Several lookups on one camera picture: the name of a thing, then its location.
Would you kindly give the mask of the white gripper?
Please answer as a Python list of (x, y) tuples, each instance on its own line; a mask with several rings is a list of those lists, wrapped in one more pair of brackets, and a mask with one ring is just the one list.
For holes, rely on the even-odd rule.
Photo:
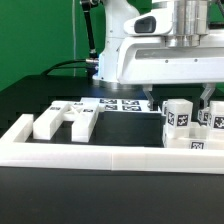
[(224, 82), (224, 33), (202, 37), (197, 47), (174, 48), (166, 47), (162, 37), (128, 37), (119, 49), (117, 79), (121, 84), (144, 85), (151, 111), (151, 85), (205, 83), (200, 96), (204, 109), (215, 83)]

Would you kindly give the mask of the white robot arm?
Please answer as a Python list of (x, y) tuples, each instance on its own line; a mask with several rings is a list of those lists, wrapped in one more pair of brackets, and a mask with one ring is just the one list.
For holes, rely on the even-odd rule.
[(211, 0), (152, 0), (141, 15), (127, 0), (102, 0), (105, 48), (95, 83), (112, 89), (202, 83), (204, 100), (224, 82), (224, 28), (208, 28)]

